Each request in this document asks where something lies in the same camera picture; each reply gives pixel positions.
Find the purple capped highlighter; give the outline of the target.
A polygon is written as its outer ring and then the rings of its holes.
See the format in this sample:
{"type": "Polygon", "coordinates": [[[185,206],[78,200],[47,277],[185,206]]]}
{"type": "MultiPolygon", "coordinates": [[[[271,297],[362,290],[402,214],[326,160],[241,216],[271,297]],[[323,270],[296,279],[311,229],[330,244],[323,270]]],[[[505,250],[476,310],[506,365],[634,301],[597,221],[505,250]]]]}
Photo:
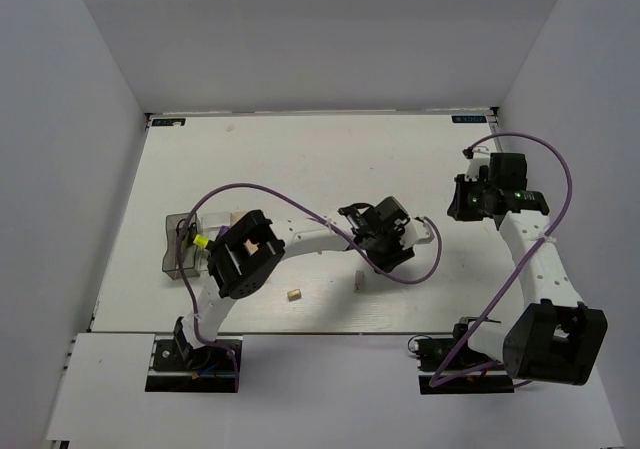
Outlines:
{"type": "Polygon", "coordinates": [[[218,232],[217,238],[220,238],[220,237],[224,236],[228,232],[229,229],[230,229],[229,226],[226,226],[226,225],[221,226],[220,230],[218,232]]]}

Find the black handled scissors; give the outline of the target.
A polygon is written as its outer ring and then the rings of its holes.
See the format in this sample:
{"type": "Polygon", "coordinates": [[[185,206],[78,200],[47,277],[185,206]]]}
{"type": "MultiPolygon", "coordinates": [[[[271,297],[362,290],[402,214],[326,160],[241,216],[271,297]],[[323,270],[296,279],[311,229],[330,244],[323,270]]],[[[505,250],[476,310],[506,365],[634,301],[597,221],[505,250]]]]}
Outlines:
{"type": "Polygon", "coordinates": [[[187,221],[182,218],[176,225],[176,238],[180,243],[184,243],[187,246],[194,244],[194,239],[198,235],[197,219],[192,218],[187,221]]]}

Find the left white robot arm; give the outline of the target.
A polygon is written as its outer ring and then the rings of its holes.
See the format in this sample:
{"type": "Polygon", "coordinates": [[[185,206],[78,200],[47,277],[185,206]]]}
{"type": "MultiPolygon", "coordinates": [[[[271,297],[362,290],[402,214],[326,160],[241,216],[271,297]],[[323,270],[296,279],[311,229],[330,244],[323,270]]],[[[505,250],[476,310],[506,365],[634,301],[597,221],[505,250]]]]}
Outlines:
{"type": "Polygon", "coordinates": [[[188,369],[200,369],[211,356],[222,322],[235,302],[258,291],[276,266],[312,253],[360,249],[380,273],[390,273],[414,257],[414,247],[427,242],[431,230],[408,215],[393,197],[372,206],[356,203],[319,221],[273,222],[252,210],[216,238],[197,232],[195,223],[179,237],[183,249],[206,255],[204,287],[196,308],[178,319],[174,329],[177,356],[188,369]]]}

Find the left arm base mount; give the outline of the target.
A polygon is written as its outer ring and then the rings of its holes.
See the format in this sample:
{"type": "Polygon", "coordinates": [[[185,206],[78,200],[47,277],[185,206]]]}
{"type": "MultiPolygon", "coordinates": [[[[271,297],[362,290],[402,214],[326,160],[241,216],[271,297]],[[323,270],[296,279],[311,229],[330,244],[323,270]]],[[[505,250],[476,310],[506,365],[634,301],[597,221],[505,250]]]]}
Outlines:
{"type": "Polygon", "coordinates": [[[238,392],[243,340],[223,343],[222,348],[203,347],[191,362],[185,362],[173,339],[156,339],[146,377],[147,393],[233,394],[238,392]]]}

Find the yellow capped highlighter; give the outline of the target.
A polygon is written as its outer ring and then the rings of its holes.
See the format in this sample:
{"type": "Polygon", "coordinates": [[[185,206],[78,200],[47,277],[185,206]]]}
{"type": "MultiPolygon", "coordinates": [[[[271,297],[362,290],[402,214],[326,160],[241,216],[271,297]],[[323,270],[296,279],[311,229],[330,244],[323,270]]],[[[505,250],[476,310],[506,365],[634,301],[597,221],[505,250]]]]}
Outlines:
{"type": "Polygon", "coordinates": [[[207,237],[196,234],[193,238],[193,244],[201,249],[211,252],[214,247],[214,243],[207,237]]]}

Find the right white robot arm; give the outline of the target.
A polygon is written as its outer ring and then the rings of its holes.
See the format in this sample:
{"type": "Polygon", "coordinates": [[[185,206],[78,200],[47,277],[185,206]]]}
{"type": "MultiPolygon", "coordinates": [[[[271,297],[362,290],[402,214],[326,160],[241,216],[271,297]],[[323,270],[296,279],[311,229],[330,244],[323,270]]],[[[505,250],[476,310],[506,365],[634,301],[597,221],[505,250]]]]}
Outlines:
{"type": "Polygon", "coordinates": [[[513,379],[584,385],[608,322],[573,287],[547,233],[547,202],[527,187],[525,156],[471,150],[465,155],[469,167],[454,179],[447,213],[456,221],[495,223],[515,265],[509,281],[522,290],[523,311],[513,322],[475,319],[451,343],[453,359],[472,368],[488,357],[513,379]]]}

